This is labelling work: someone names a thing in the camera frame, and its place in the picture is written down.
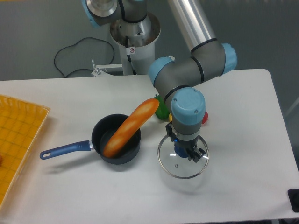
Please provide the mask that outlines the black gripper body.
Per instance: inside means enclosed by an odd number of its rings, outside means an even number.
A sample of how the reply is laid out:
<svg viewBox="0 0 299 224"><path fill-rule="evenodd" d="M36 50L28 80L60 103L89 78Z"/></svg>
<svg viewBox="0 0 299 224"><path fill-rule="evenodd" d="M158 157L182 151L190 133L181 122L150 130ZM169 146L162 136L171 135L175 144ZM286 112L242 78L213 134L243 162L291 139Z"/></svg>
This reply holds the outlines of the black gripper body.
<svg viewBox="0 0 299 224"><path fill-rule="evenodd" d="M197 147L198 135L179 135L173 139L175 152L189 152Z"/></svg>

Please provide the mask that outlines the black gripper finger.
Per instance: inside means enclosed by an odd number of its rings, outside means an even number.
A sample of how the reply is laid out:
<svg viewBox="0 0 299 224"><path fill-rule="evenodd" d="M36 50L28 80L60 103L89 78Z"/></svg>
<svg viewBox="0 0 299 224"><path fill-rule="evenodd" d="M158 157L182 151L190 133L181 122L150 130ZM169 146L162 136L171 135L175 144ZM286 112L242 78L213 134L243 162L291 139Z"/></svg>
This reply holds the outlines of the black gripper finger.
<svg viewBox="0 0 299 224"><path fill-rule="evenodd" d="M172 122L169 122L169 123L165 126L165 128L166 128L167 136L169 136L171 142L173 142L173 141L176 139L176 135L175 135L175 133L174 133L174 129L173 129Z"/></svg>
<svg viewBox="0 0 299 224"><path fill-rule="evenodd" d="M188 154L188 160L198 162L204 155L206 155L206 152L202 148L189 148L186 150Z"/></svg>

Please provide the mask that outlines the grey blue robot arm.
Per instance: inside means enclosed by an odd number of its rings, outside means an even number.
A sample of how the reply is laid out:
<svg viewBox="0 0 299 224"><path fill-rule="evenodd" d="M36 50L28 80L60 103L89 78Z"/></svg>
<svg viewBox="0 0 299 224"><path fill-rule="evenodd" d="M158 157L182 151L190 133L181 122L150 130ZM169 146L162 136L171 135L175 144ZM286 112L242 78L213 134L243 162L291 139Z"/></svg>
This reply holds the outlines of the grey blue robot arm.
<svg viewBox="0 0 299 224"><path fill-rule="evenodd" d="M176 63L170 56L155 59L154 43L161 29L144 0L84 0L93 25L110 24L119 45L125 75L148 74L172 115L167 134L175 152L198 161L205 152L197 147L205 100L195 86L235 69L234 48L218 42L197 0L170 0L169 6L191 53Z"/></svg>

